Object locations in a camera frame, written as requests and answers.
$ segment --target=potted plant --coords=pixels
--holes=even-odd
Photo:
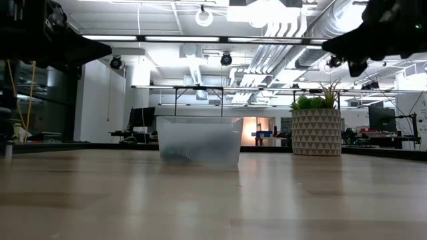
[[[341,112],[336,109],[336,86],[322,86],[323,97],[300,97],[292,103],[292,151],[298,155],[341,155]]]

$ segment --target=translucent plastic bin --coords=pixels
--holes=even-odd
[[[237,166],[243,119],[157,117],[160,156],[167,163]]]

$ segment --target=white geometric planter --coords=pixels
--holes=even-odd
[[[341,111],[292,111],[292,151],[298,155],[341,155]]]

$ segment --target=plastic container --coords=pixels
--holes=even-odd
[[[157,117],[160,156],[166,163],[237,166],[243,119]]]

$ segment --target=wooden floor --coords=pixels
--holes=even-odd
[[[244,153],[211,171],[84,150],[0,164],[1,240],[426,238],[424,163]]]

